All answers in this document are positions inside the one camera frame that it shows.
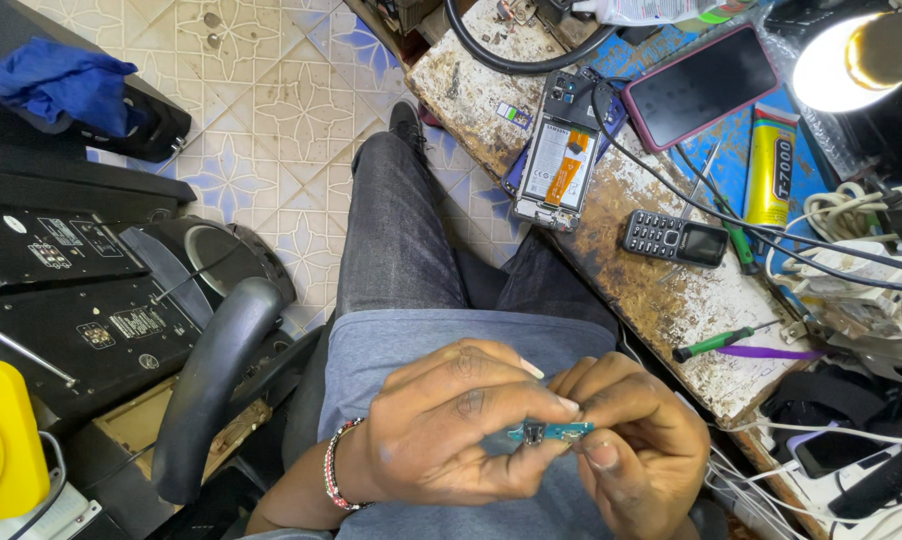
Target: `orange flex cable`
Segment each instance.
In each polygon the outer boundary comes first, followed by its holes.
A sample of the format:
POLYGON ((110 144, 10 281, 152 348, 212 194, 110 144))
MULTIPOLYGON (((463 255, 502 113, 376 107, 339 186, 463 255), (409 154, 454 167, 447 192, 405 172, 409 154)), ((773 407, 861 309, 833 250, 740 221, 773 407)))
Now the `orange flex cable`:
POLYGON ((561 204, 565 190, 571 186, 571 180, 574 179, 574 175, 578 174, 578 167, 581 166, 581 161, 577 157, 584 157, 583 153, 588 149, 589 140, 587 133, 571 130, 571 134, 568 136, 568 145, 564 151, 564 159, 561 160, 561 166, 554 174, 554 180, 548 187, 548 195, 544 198, 544 202, 555 206, 561 204))

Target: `yellow container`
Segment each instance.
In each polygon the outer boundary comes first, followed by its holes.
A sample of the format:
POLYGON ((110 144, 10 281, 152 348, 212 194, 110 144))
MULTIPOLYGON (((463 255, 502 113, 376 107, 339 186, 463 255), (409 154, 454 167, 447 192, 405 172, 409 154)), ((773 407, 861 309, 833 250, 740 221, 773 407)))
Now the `yellow container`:
POLYGON ((50 482, 25 379, 0 361, 0 520, 28 513, 50 482))
POLYGON ((767 104, 754 106, 745 192, 747 223, 776 229, 784 229, 788 224, 799 119, 798 114, 767 104))

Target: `smartphone battery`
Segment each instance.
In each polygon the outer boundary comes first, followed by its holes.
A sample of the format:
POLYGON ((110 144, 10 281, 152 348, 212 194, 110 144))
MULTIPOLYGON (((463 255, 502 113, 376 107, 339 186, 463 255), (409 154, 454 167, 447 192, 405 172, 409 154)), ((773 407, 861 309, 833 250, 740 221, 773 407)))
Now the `smartphone battery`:
POLYGON ((541 129, 534 138, 530 163, 525 167, 527 181, 524 182, 524 189, 521 191, 522 197, 544 203, 565 154, 573 152, 568 148, 572 131, 587 134, 588 142, 585 148, 574 154, 574 159, 580 161, 581 166, 577 167, 577 172, 561 196, 560 206, 574 213, 581 210, 582 200, 588 191, 587 182, 594 166, 599 136, 596 132, 573 127, 553 118, 542 118, 541 129))

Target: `workbench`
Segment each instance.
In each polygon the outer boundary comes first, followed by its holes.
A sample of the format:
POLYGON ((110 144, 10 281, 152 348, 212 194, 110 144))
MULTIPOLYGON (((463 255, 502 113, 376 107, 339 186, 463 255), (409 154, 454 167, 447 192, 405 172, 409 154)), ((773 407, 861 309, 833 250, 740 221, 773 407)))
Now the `workbench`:
MULTIPOLYGON (((550 30, 541 22, 504 23, 497 17, 495 0, 478 0, 463 20, 484 48, 504 58, 525 62, 558 56, 565 52, 563 44, 577 45, 596 27, 593 22, 577 19, 550 30)), ((605 76, 636 78, 697 37, 671 25, 638 47, 613 37, 587 63, 605 76)), ((531 135, 530 127, 523 129, 498 115, 499 106, 507 104, 529 116, 536 114, 544 79, 544 76, 507 76, 481 65, 449 30, 409 71, 407 83, 471 158, 499 179, 531 135)), ((794 110, 783 88, 761 102, 788 112, 794 110)), ((722 139, 712 173, 738 214, 743 211, 753 109, 746 107, 682 143, 700 167, 709 148, 722 139)), ((668 154, 646 153, 630 125, 625 126, 617 141, 685 193, 690 192, 691 182, 686 176, 689 171, 684 163, 677 166, 668 154)), ((803 214, 807 195, 828 190, 819 172, 821 167, 801 132, 795 165, 792 219, 803 214)), ((677 216, 684 208, 682 199, 612 148, 595 166, 577 230, 555 232, 553 239, 621 320, 670 368, 691 395, 714 413, 719 424, 725 427, 741 424, 755 419, 756 407, 774 391, 785 374, 805 369, 808 362, 741 358, 712 351, 678 364, 672 360, 673 348, 778 318, 786 320, 782 325, 758 330, 746 344, 807 351, 809 343, 805 339, 793 340, 791 344, 785 342, 782 329, 787 333, 794 319, 772 296, 766 280, 741 274, 732 251, 725 255, 720 268, 707 270, 627 253, 620 248, 624 224, 632 211, 642 209, 677 216), (663 279, 676 268, 676 275, 663 279)), ((720 225, 697 209, 690 218, 720 225)), ((796 227, 794 231, 810 235, 806 227, 796 227)), ((762 442, 763 438, 770 439, 757 428, 734 433, 733 438, 758 470, 778 468, 762 442)), ((796 507, 821 511, 830 500, 810 497, 808 493, 813 490, 789 473, 769 477, 768 481, 781 500, 796 507)), ((812 537, 829 538, 831 521, 802 514, 795 516, 812 537)), ((861 538, 872 527, 863 524, 846 529, 839 525, 834 538, 861 538)))

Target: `keypad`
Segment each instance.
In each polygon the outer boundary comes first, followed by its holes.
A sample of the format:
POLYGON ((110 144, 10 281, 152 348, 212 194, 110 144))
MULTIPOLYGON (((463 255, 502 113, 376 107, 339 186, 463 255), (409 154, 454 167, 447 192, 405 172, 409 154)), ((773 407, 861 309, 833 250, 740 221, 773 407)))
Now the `keypad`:
POLYGON ((628 251, 664 258, 673 258, 681 238, 684 222, 662 214, 637 211, 627 230, 625 246, 628 251))

